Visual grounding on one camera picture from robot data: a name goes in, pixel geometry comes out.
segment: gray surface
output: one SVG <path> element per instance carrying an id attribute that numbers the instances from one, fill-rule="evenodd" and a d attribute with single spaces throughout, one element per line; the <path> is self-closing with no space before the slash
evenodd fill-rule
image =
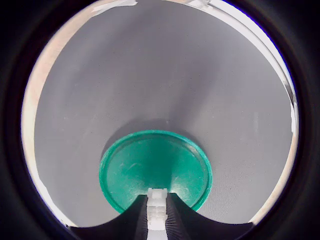
<path id="1" fill-rule="evenodd" d="M 140 0 L 90 19 L 44 85 L 36 164 L 67 217 L 92 226 L 118 215 L 100 189 L 101 155 L 116 139 L 146 129 L 201 145 L 213 187 L 199 213 L 244 223 L 285 165 L 290 101 L 267 60 L 233 28 L 187 6 Z"/>

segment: gray backdrop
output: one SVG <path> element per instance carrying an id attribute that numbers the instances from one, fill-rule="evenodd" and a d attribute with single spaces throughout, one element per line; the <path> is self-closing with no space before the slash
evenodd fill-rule
<path id="1" fill-rule="evenodd" d="M 264 204 L 291 144 L 290 101 L 263 55 L 222 21 L 139 0 L 90 19 L 54 63 L 35 121 L 40 179 L 79 226 L 118 213 L 99 185 L 104 150 L 162 129 L 198 143 L 213 187 L 200 214 L 244 223 Z"/>

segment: circular lid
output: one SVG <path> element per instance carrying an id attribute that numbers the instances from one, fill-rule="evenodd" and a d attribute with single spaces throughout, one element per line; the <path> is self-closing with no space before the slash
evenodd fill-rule
<path id="1" fill-rule="evenodd" d="M 148 188 L 176 193 L 198 210 L 212 187 L 210 162 L 190 139 L 162 130 L 131 133 L 117 140 L 102 157 L 102 192 L 123 213 Z"/>

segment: green plastic lid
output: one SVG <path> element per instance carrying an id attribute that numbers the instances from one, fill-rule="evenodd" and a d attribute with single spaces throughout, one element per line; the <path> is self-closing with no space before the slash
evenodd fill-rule
<path id="1" fill-rule="evenodd" d="M 103 155 L 99 181 L 111 206 L 123 213 L 148 188 L 176 193 L 198 210 L 212 187 L 210 162 L 202 149 L 179 134 L 146 130 L 116 141 Z"/>

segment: green cap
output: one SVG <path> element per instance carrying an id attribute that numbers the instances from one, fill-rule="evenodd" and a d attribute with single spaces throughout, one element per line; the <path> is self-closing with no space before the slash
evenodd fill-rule
<path id="1" fill-rule="evenodd" d="M 102 157 L 102 192 L 123 213 L 148 188 L 176 193 L 198 210 L 212 187 L 210 162 L 190 139 L 170 131 L 146 130 L 117 140 Z"/>

